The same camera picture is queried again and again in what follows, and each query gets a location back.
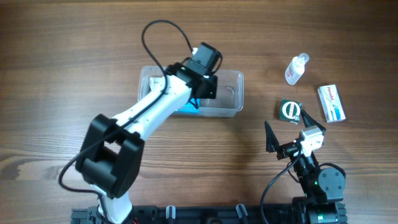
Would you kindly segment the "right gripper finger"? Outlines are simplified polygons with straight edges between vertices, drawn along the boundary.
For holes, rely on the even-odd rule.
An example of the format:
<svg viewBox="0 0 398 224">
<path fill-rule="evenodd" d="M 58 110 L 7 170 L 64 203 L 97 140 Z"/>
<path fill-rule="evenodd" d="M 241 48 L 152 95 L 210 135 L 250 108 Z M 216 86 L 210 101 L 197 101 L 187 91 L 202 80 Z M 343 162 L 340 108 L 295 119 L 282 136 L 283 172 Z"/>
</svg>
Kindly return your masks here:
<svg viewBox="0 0 398 224">
<path fill-rule="evenodd" d="M 266 130 L 266 151 L 267 152 L 278 151 L 280 144 L 270 124 L 267 121 L 265 121 L 264 126 Z"/>
<path fill-rule="evenodd" d="M 301 110 L 300 115 L 306 128 L 316 126 L 320 129 L 320 131 L 326 131 L 326 128 L 314 120 L 305 110 Z"/>
</svg>

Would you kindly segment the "blue medicine box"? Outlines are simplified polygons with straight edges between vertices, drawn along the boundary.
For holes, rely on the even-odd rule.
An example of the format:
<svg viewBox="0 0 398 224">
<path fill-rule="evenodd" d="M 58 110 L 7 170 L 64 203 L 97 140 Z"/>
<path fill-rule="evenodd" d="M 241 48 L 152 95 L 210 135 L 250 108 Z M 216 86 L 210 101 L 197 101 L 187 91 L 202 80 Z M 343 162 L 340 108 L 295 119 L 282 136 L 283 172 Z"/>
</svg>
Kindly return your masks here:
<svg viewBox="0 0 398 224">
<path fill-rule="evenodd" d="M 200 99 L 192 98 L 183 107 L 177 110 L 179 113 L 198 114 L 200 108 Z"/>
</svg>

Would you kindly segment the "white medicine box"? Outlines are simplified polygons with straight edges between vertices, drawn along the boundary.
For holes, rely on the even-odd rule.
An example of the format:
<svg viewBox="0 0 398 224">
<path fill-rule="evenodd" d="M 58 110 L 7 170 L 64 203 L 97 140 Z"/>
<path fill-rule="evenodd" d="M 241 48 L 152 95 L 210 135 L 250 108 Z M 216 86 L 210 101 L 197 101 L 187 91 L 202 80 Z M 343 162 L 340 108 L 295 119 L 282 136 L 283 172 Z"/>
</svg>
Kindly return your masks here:
<svg viewBox="0 0 398 224">
<path fill-rule="evenodd" d="M 149 91 L 163 90 L 165 80 L 164 77 L 150 77 L 149 80 Z"/>
</svg>

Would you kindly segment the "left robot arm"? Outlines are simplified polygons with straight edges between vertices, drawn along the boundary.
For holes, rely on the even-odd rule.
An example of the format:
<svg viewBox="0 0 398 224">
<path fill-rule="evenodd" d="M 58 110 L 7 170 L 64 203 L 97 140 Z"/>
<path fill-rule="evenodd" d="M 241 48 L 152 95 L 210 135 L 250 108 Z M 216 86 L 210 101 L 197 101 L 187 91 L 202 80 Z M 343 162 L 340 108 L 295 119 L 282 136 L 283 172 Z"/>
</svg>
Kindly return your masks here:
<svg viewBox="0 0 398 224">
<path fill-rule="evenodd" d="M 123 223 L 133 205 L 128 190 L 141 166 L 144 144 L 175 111 L 192 98 L 215 98 L 214 64 L 189 60 L 160 69 L 163 84 L 112 118 L 103 114 L 89 125 L 75 168 L 99 195 L 103 221 Z"/>
</svg>

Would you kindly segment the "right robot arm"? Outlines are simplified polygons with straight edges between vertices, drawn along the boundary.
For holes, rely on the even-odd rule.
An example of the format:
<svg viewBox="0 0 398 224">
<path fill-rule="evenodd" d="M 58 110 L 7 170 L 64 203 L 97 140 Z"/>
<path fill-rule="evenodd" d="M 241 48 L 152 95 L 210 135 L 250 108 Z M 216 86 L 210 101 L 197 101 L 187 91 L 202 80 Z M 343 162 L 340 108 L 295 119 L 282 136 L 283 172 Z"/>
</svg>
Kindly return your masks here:
<svg viewBox="0 0 398 224">
<path fill-rule="evenodd" d="M 326 128 L 314 120 L 305 110 L 300 112 L 305 128 L 297 139 L 280 144 L 270 124 L 265 121 L 266 151 L 275 152 L 278 160 L 288 158 L 290 162 L 265 187 L 260 199 L 260 218 L 270 223 L 266 216 L 265 197 L 271 187 L 291 169 L 296 173 L 304 196 L 295 197 L 289 204 L 287 214 L 293 223 L 346 223 L 343 192 L 346 172 L 333 163 L 318 163 L 314 151 L 323 146 Z"/>
</svg>

